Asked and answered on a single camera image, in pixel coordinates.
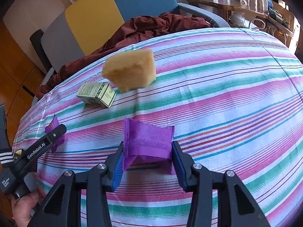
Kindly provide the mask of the person left hand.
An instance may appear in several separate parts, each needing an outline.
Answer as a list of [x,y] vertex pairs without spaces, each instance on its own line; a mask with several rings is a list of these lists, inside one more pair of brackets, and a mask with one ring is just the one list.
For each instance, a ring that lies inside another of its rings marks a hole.
[[38,186],[38,190],[34,191],[19,200],[16,200],[13,196],[11,197],[11,206],[13,219],[18,227],[27,227],[31,221],[32,209],[45,198],[46,194],[41,186]]

